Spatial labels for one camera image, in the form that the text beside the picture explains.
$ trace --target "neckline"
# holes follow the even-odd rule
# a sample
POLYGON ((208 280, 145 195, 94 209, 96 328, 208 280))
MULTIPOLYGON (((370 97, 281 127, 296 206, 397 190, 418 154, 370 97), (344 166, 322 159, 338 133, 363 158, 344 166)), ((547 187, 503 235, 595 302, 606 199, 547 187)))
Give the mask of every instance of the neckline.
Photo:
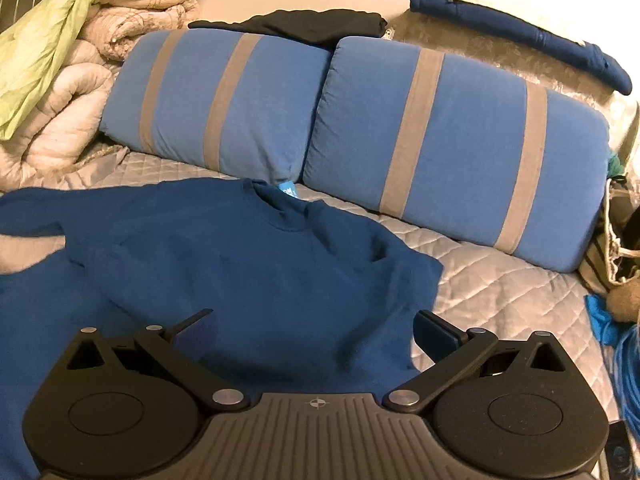
POLYGON ((310 225, 310 220, 326 207, 322 200, 314 202, 300 200, 284 193, 276 186, 270 186, 263 180, 244 179, 242 181, 242 192, 250 206, 256 209, 260 216, 271 226, 281 231, 296 232, 307 229, 310 225), (273 196, 277 197, 279 202, 288 205, 288 207, 285 210, 275 208, 258 194, 256 187, 262 187, 267 194, 273 193, 273 196))

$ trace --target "crosshair symbol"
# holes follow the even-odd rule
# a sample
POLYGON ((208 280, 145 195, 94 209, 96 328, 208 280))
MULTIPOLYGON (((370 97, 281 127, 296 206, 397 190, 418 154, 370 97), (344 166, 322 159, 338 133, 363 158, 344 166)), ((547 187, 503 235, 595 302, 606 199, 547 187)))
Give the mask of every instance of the crosshair symbol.
POLYGON ((320 408, 324 408, 328 404, 328 402, 324 399, 316 397, 315 399, 309 401, 307 404, 311 405, 316 410, 319 410, 320 408))

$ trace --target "light green comforter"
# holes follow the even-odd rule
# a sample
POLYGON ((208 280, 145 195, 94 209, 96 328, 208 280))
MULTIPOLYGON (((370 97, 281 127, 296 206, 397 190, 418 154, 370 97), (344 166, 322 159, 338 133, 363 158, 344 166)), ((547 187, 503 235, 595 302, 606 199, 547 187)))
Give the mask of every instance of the light green comforter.
POLYGON ((0 34, 0 140, 47 91, 93 1, 42 0, 0 34))

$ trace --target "beige stripe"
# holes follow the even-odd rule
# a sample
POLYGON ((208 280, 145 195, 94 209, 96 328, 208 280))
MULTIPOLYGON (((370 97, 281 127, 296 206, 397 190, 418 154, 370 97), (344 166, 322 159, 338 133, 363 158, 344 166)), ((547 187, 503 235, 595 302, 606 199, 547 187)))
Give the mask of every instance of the beige stripe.
POLYGON ((183 30, 173 30, 169 32, 164 43, 158 50, 158 55, 151 67, 149 81, 146 83, 145 96, 142 99, 142 107, 140 108, 140 144, 142 151, 147 153, 155 153, 154 141, 151 133, 151 126, 154 121, 154 111, 156 110, 156 101, 160 92, 160 85, 164 77, 171 54, 174 52, 175 46, 180 41, 182 35, 186 32, 183 30))
POLYGON ((527 81, 527 115, 524 121, 520 165, 507 215, 494 244, 496 249, 507 254, 516 250, 529 220, 545 154, 545 137, 546 90, 527 81))
POLYGON ((204 130, 203 145, 204 164, 210 170, 220 171, 220 137, 222 136, 222 126, 225 124, 226 112, 242 76, 244 66, 249 61, 249 57, 260 38, 259 34, 249 33, 240 36, 229 61, 226 63, 216 94, 213 96, 204 130))
POLYGON ((380 199, 380 212, 402 218, 438 87, 444 53, 420 50, 380 199))

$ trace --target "quilted bedspread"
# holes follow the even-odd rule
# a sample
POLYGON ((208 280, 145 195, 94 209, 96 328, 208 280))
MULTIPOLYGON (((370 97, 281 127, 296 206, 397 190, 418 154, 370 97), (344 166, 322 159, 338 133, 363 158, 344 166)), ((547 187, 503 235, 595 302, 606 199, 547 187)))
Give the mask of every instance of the quilted bedspread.
MULTIPOLYGON (((228 176, 142 153, 129 153, 116 170, 94 187, 140 186, 162 180, 228 176)), ((574 274, 540 269, 493 248, 456 242, 428 229, 372 214, 363 208, 296 186, 304 200, 368 216, 394 232, 409 247, 433 256, 444 265, 434 312, 466 330, 482 326, 503 339, 526 339, 533 330, 553 332, 575 361, 607 412, 618 409, 599 344, 591 335, 584 309, 587 293, 574 274)), ((28 240, 0 236, 0 272, 14 272, 62 247, 59 237, 28 240)), ((420 370, 431 361, 414 344, 414 364, 420 370)))

